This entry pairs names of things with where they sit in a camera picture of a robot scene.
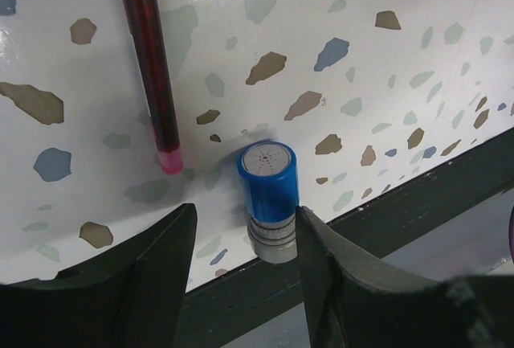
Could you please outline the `dark red pen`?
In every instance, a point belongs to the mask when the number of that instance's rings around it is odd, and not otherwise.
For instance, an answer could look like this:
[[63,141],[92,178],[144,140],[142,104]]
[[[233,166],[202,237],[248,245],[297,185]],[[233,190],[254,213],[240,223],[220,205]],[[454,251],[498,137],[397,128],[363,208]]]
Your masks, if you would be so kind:
[[161,169],[182,172],[177,118],[157,0],[123,0],[137,54]]

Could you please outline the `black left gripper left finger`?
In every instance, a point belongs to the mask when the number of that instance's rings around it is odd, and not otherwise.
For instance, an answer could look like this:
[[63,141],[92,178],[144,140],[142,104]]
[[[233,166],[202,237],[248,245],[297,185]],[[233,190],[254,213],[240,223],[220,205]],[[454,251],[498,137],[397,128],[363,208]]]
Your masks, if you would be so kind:
[[182,204],[134,237],[52,280],[1,287],[3,347],[171,347],[197,211]]

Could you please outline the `blue grey stamp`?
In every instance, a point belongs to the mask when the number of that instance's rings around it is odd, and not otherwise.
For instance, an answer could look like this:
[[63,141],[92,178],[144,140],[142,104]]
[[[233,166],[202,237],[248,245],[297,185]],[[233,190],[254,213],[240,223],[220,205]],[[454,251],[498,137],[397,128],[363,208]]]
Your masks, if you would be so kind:
[[294,260],[296,208],[300,202],[297,158],[287,145],[258,141],[237,161],[254,253],[270,264]]

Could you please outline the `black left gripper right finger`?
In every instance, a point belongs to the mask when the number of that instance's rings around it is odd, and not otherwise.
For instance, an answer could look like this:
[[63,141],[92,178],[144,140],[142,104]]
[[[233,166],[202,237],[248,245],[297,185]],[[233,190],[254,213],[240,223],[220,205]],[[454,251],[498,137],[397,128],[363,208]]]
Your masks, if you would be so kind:
[[513,277],[437,282],[407,272],[296,209],[296,247],[313,347],[511,347]]

